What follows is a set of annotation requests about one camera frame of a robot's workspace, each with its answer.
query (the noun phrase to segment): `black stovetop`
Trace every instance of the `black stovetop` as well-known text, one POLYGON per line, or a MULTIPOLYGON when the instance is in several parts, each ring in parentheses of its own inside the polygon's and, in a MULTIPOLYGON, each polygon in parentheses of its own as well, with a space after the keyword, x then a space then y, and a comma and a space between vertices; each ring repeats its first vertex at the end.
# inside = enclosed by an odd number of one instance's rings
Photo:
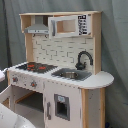
POLYGON ((41 63, 35 63, 35 62, 29 62, 27 64, 21 65, 19 67, 16 67, 21 70, 26 70, 30 72, 37 72, 37 73, 46 73, 57 66, 48 65, 48 64, 41 64, 41 63))

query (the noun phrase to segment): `stove knob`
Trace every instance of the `stove knob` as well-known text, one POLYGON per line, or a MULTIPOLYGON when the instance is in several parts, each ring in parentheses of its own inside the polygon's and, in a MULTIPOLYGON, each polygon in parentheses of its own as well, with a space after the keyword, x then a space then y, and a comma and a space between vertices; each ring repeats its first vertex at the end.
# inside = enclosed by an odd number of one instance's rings
POLYGON ((18 78, 17 77, 13 77, 13 82, 18 82, 18 78))
POLYGON ((36 86, 37 86, 36 82, 33 81, 33 82, 31 83, 31 86, 32 86, 32 87, 36 87, 36 86))

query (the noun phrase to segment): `toy stove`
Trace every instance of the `toy stove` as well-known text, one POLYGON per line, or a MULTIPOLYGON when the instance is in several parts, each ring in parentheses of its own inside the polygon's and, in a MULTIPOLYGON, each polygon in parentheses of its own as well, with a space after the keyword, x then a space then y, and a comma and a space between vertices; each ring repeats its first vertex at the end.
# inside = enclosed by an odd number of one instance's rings
POLYGON ((56 67, 48 64, 29 62, 10 68, 10 85, 42 93, 44 79, 38 74, 45 74, 56 67))
POLYGON ((27 64, 18 66, 16 68, 18 69, 22 69, 22 70, 27 70, 27 71, 31 71, 31 72, 37 72, 37 73, 46 73, 54 68, 56 68, 57 66, 53 66, 53 65, 47 65, 47 64, 41 64, 41 63, 35 63, 35 62, 29 62, 27 64))

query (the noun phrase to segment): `white brick backsplash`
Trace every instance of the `white brick backsplash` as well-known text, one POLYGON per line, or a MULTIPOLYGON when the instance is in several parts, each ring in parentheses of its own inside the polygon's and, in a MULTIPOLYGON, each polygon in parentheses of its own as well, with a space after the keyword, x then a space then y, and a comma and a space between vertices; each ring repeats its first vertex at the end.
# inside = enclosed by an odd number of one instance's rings
POLYGON ((62 56, 66 56, 67 57, 67 52, 66 51, 57 51, 57 55, 62 57, 62 56))
MULTIPOLYGON (((34 61, 39 63, 48 63, 75 68, 78 62, 78 54, 81 51, 89 52, 93 57, 93 39, 85 37, 75 38, 46 38, 44 35, 35 35, 32 37, 34 61)), ((86 62, 86 70, 92 70, 87 55, 82 55, 81 62, 86 62)))
POLYGON ((66 42, 57 42, 57 46, 68 47, 66 42))
POLYGON ((86 44, 87 44, 87 43, 93 43, 93 39, 92 39, 92 38, 86 39, 86 44))
POLYGON ((75 42, 68 42, 68 47, 75 48, 75 47, 77 47, 77 43, 75 43, 75 42))
POLYGON ((62 38, 62 42, 73 42, 73 39, 72 39, 72 37, 70 37, 70 38, 62 38))
POLYGON ((57 55, 57 51, 56 50, 47 50, 47 54, 56 56, 57 55))
POLYGON ((75 42, 75 43, 85 43, 86 39, 85 39, 85 37, 74 37, 73 42, 75 42))

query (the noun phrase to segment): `wooden play kitchen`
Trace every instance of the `wooden play kitchen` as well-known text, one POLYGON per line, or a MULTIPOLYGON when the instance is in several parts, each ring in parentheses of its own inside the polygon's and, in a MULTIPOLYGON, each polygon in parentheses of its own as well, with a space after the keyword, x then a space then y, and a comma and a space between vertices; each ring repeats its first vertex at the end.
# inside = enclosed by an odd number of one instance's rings
POLYGON ((8 69, 1 93, 36 128, 105 128, 101 12, 21 14, 27 62, 8 69))

